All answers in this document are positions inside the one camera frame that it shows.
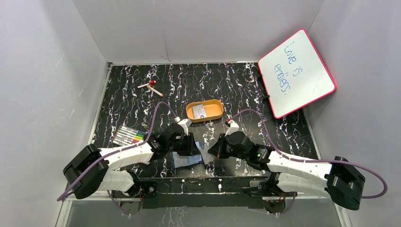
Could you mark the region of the orange oval tray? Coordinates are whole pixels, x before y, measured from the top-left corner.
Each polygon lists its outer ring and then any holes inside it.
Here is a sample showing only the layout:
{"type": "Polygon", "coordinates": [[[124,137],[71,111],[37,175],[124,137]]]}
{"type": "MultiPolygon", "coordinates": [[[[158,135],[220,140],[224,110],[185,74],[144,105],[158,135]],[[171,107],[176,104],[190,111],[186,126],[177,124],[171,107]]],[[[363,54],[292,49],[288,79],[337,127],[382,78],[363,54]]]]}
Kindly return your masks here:
{"type": "Polygon", "coordinates": [[[223,104],[217,99],[211,99],[201,102],[193,102],[188,104],[186,107],[187,117],[192,121],[192,123],[216,120],[221,118],[223,113],[224,113],[223,104]],[[200,105],[200,104],[204,105],[207,117],[201,119],[194,119],[192,107],[194,105],[200,105]]]}

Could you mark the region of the navy blue card holder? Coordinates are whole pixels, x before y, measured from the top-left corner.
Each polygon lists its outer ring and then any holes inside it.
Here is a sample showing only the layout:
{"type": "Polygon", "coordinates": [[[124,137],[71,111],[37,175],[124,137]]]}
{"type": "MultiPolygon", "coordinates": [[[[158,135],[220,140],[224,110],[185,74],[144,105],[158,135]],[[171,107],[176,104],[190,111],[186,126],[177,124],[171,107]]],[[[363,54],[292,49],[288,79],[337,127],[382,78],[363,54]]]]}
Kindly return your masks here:
{"type": "MultiPolygon", "coordinates": [[[[200,146],[205,144],[205,142],[195,142],[198,149],[200,149],[200,146]]],[[[172,152],[172,158],[173,158],[173,168],[177,169],[180,167],[187,167],[187,166],[193,166],[197,164],[204,164],[203,159],[201,154],[200,155],[195,155],[195,156],[179,156],[177,152],[172,152]]]]}

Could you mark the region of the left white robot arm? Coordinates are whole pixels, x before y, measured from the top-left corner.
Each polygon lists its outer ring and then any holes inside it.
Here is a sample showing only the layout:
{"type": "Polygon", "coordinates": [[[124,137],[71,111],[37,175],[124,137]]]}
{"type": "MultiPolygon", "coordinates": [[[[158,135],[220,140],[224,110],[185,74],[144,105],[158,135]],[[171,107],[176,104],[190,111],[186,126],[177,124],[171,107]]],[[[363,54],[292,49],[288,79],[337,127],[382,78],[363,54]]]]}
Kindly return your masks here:
{"type": "Polygon", "coordinates": [[[70,185],[58,199],[70,194],[84,199],[97,191],[121,191],[130,197],[139,195],[146,186],[135,173],[124,170],[133,164],[147,164],[176,152],[190,156],[197,150],[193,134],[189,132],[191,121],[172,123],[161,133],[147,134],[145,140],[115,148],[98,148],[94,144],[85,146],[63,169],[70,185]]]}

